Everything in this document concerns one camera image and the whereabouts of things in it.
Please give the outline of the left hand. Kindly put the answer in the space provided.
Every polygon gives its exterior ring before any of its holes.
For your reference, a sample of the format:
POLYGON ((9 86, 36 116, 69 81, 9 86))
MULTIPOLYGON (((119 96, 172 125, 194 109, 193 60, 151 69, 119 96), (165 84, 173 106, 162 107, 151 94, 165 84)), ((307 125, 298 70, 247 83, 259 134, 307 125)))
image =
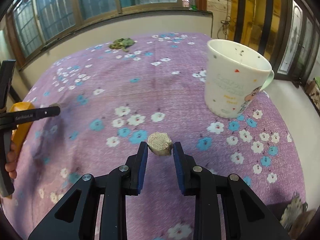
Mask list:
POLYGON ((11 179, 16 179, 17 177, 17 147, 11 142, 10 151, 7 153, 7 163, 5 169, 8 172, 11 179))

